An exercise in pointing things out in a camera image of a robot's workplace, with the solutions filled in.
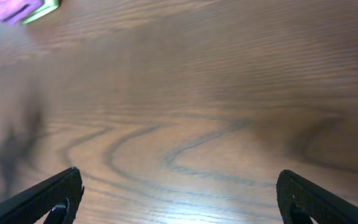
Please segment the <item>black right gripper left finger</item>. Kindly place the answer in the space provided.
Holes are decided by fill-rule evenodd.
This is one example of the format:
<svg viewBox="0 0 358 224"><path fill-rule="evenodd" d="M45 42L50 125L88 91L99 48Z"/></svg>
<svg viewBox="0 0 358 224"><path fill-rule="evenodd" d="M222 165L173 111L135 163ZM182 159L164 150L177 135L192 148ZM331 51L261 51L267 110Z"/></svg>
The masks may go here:
<svg viewBox="0 0 358 224"><path fill-rule="evenodd" d="M72 224L84 193L80 170L68 168L0 203L0 224Z"/></svg>

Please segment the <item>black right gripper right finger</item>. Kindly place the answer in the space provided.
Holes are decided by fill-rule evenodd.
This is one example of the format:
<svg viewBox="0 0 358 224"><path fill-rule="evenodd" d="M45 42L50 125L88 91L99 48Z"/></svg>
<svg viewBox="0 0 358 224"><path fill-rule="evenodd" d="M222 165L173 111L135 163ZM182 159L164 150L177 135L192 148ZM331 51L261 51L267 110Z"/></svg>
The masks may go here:
<svg viewBox="0 0 358 224"><path fill-rule="evenodd" d="M358 207L304 177L283 170L277 202L284 224L358 224Z"/></svg>

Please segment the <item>purple cloth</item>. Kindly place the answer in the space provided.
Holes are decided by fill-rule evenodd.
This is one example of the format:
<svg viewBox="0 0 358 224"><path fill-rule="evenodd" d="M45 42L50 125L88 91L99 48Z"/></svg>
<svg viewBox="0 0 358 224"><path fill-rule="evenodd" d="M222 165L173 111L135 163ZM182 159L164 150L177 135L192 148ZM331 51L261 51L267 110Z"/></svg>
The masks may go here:
<svg viewBox="0 0 358 224"><path fill-rule="evenodd" d="M0 22L14 25L43 4L44 0L0 0Z"/></svg>

